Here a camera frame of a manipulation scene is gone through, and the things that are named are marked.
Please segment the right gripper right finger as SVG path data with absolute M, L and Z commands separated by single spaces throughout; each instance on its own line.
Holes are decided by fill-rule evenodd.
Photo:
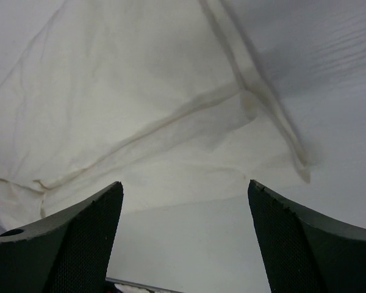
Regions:
M 252 180 L 248 202 L 272 292 L 366 292 L 366 229 Z

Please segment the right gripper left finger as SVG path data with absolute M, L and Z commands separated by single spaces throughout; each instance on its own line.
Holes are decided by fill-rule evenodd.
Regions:
M 0 292 L 105 292 L 123 205 L 115 182 L 86 200 L 0 235 Z

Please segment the white t shirt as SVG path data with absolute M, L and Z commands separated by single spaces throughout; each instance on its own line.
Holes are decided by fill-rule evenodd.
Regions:
M 0 225 L 310 181 L 228 1 L 0 1 Z

